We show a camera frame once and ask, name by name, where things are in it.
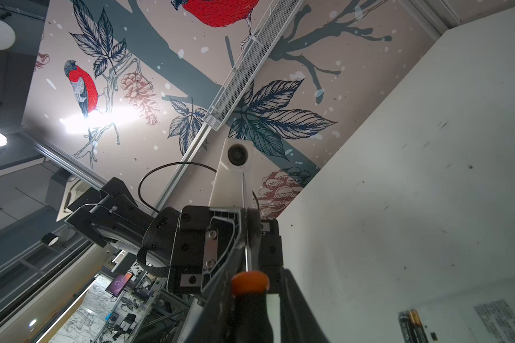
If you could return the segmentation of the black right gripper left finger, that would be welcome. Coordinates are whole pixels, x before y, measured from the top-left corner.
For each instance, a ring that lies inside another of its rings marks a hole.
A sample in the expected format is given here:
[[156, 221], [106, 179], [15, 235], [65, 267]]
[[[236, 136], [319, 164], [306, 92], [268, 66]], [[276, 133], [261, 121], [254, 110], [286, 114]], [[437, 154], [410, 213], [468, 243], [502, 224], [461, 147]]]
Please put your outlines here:
[[185, 341], [237, 342], [235, 311], [233, 275], [225, 274], [214, 284], [210, 299]]

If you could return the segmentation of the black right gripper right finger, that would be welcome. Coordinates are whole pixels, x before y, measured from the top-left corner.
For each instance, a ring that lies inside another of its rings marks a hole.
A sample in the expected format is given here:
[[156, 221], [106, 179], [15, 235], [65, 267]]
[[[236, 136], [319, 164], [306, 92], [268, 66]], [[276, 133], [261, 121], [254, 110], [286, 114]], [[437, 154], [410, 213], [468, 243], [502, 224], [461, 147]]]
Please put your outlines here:
[[291, 271], [282, 269], [280, 275], [281, 342], [328, 343]]

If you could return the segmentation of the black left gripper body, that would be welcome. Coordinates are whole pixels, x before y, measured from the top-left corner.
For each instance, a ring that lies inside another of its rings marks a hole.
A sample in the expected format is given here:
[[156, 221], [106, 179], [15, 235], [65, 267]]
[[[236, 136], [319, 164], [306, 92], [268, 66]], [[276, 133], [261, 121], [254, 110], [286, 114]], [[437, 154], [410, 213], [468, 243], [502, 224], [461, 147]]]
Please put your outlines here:
[[[167, 280], [167, 291], [182, 295], [200, 294], [199, 245], [203, 233], [199, 228], [199, 206], [187, 206], [182, 211], [168, 207], [153, 220], [147, 229], [141, 247], [141, 266], [156, 277]], [[261, 242], [258, 261], [260, 271], [270, 280], [270, 294], [280, 291], [280, 270], [283, 267], [282, 239], [275, 219], [261, 218]], [[235, 275], [245, 268], [244, 253], [234, 250], [232, 257], [240, 261], [236, 270], [234, 261], [228, 263], [227, 274]]]

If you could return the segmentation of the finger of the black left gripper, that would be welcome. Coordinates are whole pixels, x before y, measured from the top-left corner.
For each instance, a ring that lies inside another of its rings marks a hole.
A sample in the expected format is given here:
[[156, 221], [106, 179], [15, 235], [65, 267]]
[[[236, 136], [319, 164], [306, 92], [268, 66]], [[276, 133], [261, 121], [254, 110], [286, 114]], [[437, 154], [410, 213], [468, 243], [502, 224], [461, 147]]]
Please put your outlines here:
[[199, 228], [203, 239], [199, 243], [202, 254], [199, 258], [200, 294], [212, 294], [213, 284], [220, 275], [234, 266], [240, 268], [240, 261], [232, 257], [234, 250], [252, 252], [257, 245], [261, 231], [260, 212], [257, 209], [201, 207]]

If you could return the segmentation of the orange black screwdriver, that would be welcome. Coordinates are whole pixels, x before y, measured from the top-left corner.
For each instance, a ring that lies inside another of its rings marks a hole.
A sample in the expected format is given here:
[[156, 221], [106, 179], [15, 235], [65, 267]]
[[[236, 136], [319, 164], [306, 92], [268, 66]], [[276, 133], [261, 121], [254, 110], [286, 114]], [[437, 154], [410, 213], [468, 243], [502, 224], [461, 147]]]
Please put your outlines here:
[[257, 209], [247, 209], [253, 193], [242, 173], [242, 205], [246, 210], [243, 271], [231, 279], [234, 300], [229, 342], [272, 342], [273, 329], [267, 311], [270, 280], [260, 271], [261, 218]]

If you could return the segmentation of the white remote control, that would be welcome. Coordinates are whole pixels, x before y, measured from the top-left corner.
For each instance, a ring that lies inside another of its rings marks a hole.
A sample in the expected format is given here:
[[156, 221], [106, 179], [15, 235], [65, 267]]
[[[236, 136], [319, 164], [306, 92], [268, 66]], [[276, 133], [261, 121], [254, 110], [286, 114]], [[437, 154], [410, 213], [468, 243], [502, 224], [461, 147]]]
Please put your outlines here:
[[429, 342], [515, 342], [515, 278], [410, 310], [418, 312]]

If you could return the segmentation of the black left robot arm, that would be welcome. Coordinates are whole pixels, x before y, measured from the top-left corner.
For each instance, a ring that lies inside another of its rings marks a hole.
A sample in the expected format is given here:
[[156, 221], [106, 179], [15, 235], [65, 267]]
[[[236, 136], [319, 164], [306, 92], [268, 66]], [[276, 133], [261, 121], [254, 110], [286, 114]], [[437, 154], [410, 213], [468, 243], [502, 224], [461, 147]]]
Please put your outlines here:
[[167, 291], [207, 299], [223, 273], [245, 271], [251, 252], [255, 269], [269, 278], [269, 293], [280, 291], [282, 240], [275, 219], [259, 220], [256, 209], [166, 207], [156, 217], [140, 209], [122, 180], [89, 189], [70, 205], [66, 222], [89, 240], [136, 255], [137, 263], [167, 282]]

